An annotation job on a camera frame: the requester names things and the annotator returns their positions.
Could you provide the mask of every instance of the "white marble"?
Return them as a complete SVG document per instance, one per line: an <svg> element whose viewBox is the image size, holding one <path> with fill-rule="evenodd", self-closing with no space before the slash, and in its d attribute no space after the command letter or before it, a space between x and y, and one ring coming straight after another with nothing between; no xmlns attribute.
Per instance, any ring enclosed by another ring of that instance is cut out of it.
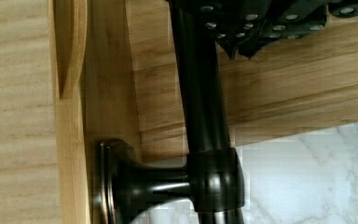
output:
<svg viewBox="0 0 358 224"><path fill-rule="evenodd" d="M358 123L237 150L246 181L246 224L358 224ZM188 200L147 215L150 224L198 223Z"/></svg>

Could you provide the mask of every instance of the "wooden board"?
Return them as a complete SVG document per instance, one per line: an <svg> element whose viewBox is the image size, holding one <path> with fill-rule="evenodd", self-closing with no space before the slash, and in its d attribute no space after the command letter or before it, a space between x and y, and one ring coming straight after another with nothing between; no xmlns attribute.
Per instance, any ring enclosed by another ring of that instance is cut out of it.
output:
<svg viewBox="0 0 358 224"><path fill-rule="evenodd" d="M0 0L0 224L61 224L48 2Z"/></svg>
<svg viewBox="0 0 358 224"><path fill-rule="evenodd" d="M168 4L127 4L144 161L187 153ZM358 18L328 18L315 35L283 40L249 61L219 50L233 145L358 121Z"/></svg>
<svg viewBox="0 0 358 224"><path fill-rule="evenodd" d="M140 148L124 1L50 3L62 220L98 224L95 150L112 138Z"/></svg>

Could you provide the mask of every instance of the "wooden frame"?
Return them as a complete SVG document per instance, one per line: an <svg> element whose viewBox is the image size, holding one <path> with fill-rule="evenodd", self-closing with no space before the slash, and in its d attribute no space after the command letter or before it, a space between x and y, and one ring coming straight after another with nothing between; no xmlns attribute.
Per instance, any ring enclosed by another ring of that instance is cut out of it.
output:
<svg viewBox="0 0 358 224"><path fill-rule="evenodd" d="M140 144L124 1L50 1L49 16L62 221L98 223L98 143Z"/></svg>

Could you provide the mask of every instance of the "dark metal bar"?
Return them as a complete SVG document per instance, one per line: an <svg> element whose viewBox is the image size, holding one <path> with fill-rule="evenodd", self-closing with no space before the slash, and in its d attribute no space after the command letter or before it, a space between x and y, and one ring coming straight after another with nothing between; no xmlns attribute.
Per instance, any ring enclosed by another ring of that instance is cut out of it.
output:
<svg viewBox="0 0 358 224"><path fill-rule="evenodd" d="M190 154L229 148L214 41L192 15L170 6Z"/></svg>
<svg viewBox="0 0 358 224"><path fill-rule="evenodd" d="M243 224L240 208L217 213L199 213L200 224Z"/></svg>

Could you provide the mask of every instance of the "wood grain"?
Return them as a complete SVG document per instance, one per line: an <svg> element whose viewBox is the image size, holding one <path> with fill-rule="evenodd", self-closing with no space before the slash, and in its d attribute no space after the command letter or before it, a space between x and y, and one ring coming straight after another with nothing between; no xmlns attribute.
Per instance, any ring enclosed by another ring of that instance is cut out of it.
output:
<svg viewBox="0 0 358 224"><path fill-rule="evenodd" d="M58 91L60 97L69 98L82 72L87 37L87 1L53 2Z"/></svg>
<svg viewBox="0 0 358 224"><path fill-rule="evenodd" d="M48 2L0 0L0 224L62 223Z"/></svg>
<svg viewBox="0 0 358 224"><path fill-rule="evenodd" d="M183 156L186 130L168 4L127 4L144 161ZM249 61L219 49L233 145L358 121L358 17L328 17L315 35Z"/></svg>
<svg viewBox="0 0 358 224"><path fill-rule="evenodd" d="M60 66L74 66L61 62L65 57L58 57L68 55L68 52L58 51L74 50L62 48L56 38L61 36L62 40L73 43L74 37L71 33L57 34L63 29L57 29L53 22L67 18L57 17L53 9L64 7L60 11L75 12L68 5L50 3L51 58L57 90L61 85ZM63 68L68 71L68 77L76 77L77 71L81 71L80 77L71 94L60 97L60 92L54 91L62 220L65 224L100 223L99 211L93 207L93 177L94 166L98 165L95 150L101 141L123 139L136 149L141 159L124 1L88 1L87 9L87 24L83 24L87 27L87 38L80 39L86 43L73 45L73 48L86 46L84 64L78 64L77 69Z"/></svg>

